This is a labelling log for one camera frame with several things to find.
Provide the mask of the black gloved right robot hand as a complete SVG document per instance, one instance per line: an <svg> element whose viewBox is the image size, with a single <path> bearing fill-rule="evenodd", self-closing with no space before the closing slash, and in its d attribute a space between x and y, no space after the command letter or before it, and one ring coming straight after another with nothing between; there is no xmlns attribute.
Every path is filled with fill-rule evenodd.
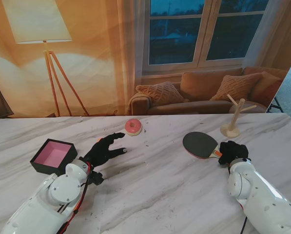
<svg viewBox="0 0 291 234"><path fill-rule="evenodd" d="M220 165L230 164L237 158L248 158L249 155L249 151L245 145L238 144L231 140L221 142L219 151L222 154L218 160Z"/></svg>

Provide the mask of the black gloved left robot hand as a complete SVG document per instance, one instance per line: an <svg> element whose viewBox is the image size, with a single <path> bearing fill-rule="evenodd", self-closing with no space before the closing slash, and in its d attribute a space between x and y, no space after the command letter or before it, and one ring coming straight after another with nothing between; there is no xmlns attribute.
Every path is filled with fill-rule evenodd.
<svg viewBox="0 0 291 234"><path fill-rule="evenodd" d="M124 133L114 133L102 138L93 145L90 151L79 159L91 164L92 168L105 164L108 160L127 153L126 148L110 150L109 147L116 139L123 138Z"/></svg>

